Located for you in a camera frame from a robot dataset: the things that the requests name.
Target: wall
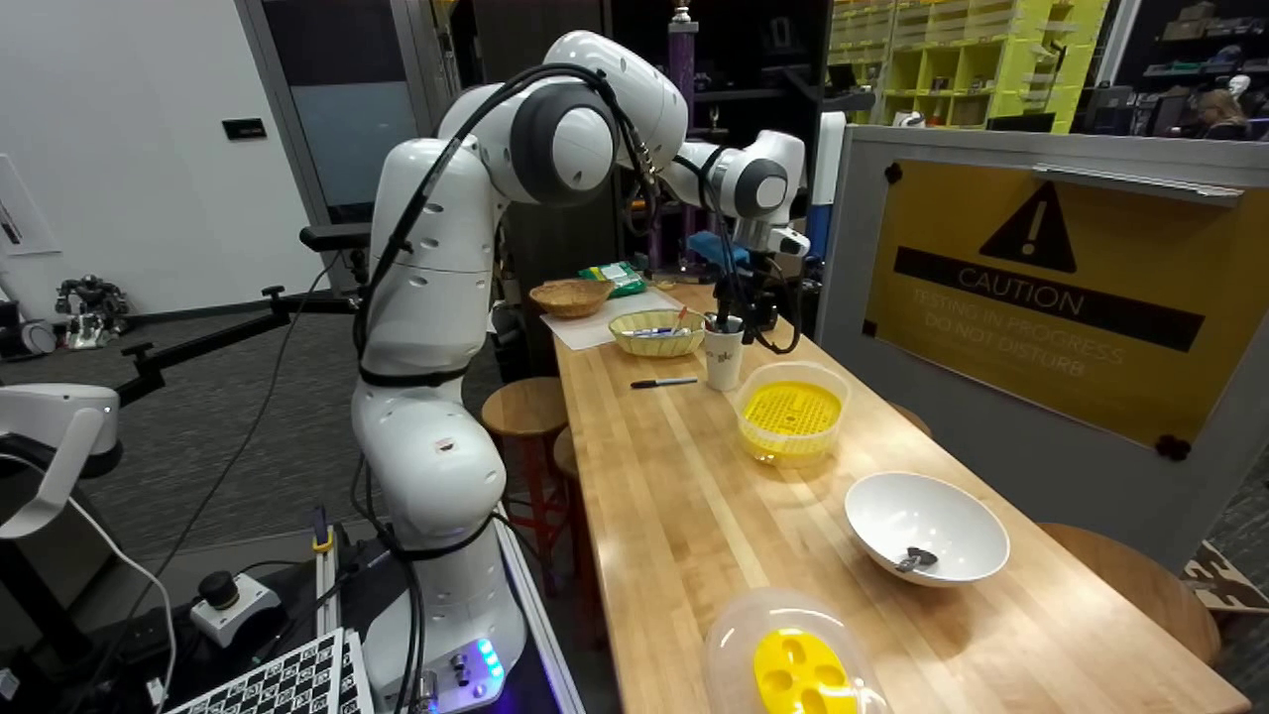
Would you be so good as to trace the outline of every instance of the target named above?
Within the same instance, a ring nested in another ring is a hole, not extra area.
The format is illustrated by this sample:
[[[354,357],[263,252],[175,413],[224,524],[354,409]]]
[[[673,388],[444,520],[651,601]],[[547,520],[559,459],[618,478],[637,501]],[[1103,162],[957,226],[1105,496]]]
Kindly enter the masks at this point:
[[[226,142],[224,118],[266,118],[269,139]],[[230,0],[9,0],[0,155],[60,248],[0,261],[32,315],[85,273],[171,315],[323,269]]]

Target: white panel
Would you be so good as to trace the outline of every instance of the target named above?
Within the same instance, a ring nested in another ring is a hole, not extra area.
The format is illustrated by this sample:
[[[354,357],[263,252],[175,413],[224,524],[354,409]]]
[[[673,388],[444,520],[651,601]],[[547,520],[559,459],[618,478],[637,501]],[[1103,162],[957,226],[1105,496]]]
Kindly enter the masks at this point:
[[[85,273],[167,315],[323,269],[230,0],[9,0],[0,95],[0,155],[64,248],[0,265],[32,315]],[[226,142],[224,118],[263,118],[269,139]]]
[[[1013,504],[1118,536],[1167,564],[1194,556],[1220,504],[1248,480],[1269,445],[1269,323],[1226,384],[1191,459],[1171,464],[1150,449],[1096,426],[1031,409],[972,384],[888,341],[861,333],[874,294],[874,261],[886,218],[886,166],[968,162],[1014,166],[1064,162],[1084,172],[1269,187],[1269,148],[1171,142],[1171,139],[1051,139],[986,131],[851,131],[836,193],[836,232],[820,302],[820,344],[919,413],[939,445],[977,468]]]

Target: white bowl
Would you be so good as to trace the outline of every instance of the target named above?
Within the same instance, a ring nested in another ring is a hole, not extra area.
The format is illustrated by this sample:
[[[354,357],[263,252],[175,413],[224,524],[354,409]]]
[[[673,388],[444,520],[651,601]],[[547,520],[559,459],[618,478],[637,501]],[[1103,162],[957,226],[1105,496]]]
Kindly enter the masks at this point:
[[[845,520],[869,556],[926,587],[980,583],[1003,571],[1013,541],[1001,520],[968,491],[929,478],[874,478],[845,491]]]

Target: small bowl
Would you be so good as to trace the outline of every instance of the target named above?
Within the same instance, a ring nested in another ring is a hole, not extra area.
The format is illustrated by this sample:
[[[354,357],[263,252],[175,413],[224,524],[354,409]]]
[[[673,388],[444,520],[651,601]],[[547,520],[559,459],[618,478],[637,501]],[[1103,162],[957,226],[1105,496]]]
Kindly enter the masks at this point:
[[[559,277],[529,291],[532,306],[559,323],[582,323],[604,310],[612,281]]]
[[[919,587],[993,579],[1013,556],[1003,524],[977,496],[929,478],[851,483],[845,520],[886,571]]]
[[[705,319],[686,310],[637,310],[612,319],[608,333],[632,357],[686,357],[705,341]]]

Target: cup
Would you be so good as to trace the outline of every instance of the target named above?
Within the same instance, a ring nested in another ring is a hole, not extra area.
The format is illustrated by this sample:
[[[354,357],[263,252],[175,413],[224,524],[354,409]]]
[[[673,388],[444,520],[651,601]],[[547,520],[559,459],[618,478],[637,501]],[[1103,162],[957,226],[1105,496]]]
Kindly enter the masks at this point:
[[[710,378],[710,388],[725,394],[738,384],[742,378],[742,331],[746,323],[742,319],[725,319],[725,323],[710,323],[705,326],[705,378]]]

